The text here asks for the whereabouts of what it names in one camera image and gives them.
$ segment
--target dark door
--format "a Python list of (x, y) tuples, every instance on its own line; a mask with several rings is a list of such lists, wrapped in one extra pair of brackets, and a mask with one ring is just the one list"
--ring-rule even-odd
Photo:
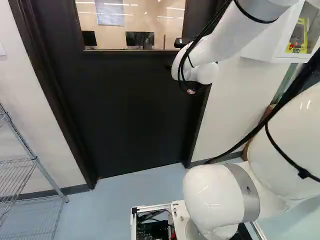
[(188, 165), (205, 93), (187, 95), (172, 80), (177, 51), (84, 51), (73, 0), (30, 3), (55, 84), (98, 176)]

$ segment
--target glass window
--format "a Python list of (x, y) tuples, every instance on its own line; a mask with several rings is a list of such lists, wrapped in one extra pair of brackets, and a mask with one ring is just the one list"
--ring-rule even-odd
[(76, 0), (86, 49), (175, 50), (186, 0)]

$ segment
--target door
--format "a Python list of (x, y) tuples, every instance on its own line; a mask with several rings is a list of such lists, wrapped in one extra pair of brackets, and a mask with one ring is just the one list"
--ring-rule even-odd
[[(139, 8), (143, 1), (130, 4), (122, 0), (122, 3), (110, 0), (95, 2)], [(97, 49), (97, 44), (95, 50), (85, 50), (82, 31), (90, 29), (81, 29), (79, 15), (95, 15), (99, 23), (98, 10), (80, 11), (78, 5), (91, 3), (30, 0), (38, 34), (54, 70), (54, 84), (68, 106), (94, 171), (100, 178), (107, 178), (179, 162), (187, 166), (208, 91), (191, 96), (172, 80), (170, 64), (177, 51), (168, 46), (173, 45), (175, 37), (149, 30), (146, 31), (148, 40), (144, 39), (143, 44), (128, 44), (127, 35), (134, 34), (139, 39), (141, 28), (122, 31), (122, 39), (117, 38), (115, 32), (107, 31), (103, 35), (103, 44), (108, 40), (114, 44), (126, 41), (127, 48), (108, 49), (105, 45), (104, 49)], [(155, 16), (157, 21), (174, 18), (183, 23), (183, 13), (180, 16), (179, 12), (183, 12), (183, 8), (165, 7), (165, 10), (167, 15)], [(114, 8), (104, 14), (126, 16), (127, 13), (119, 13), (119, 9)], [(95, 34), (97, 42), (101, 42), (99, 34)]]

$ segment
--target ceiling light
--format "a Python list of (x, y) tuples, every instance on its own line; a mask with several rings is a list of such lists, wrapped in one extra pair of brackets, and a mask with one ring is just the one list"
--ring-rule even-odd
[(184, 8), (176, 8), (176, 7), (170, 7), (170, 6), (168, 6), (166, 9), (181, 10), (181, 11), (185, 10)]
[(129, 6), (127, 3), (104, 3), (104, 5)]
[(134, 16), (134, 14), (110, 13), (110, 15)]

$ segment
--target floor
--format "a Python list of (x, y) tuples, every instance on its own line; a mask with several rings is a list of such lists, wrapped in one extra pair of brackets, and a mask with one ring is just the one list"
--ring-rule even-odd
[[(182, 200), (185, 174), (178, 163), (99, 180), (93, 191), (69, 196), (54, 240), (130, 240), (131, 207)], [(268, 240), (318, 240), (319, 203), (320, 197), (307, 200), (281, 216), (259, 221), (260, 227)]]
[(90, 192), (69, 196), (54, 240), (130, 240), (130, 209), (183, 199), (180, 164), (99, 180)]

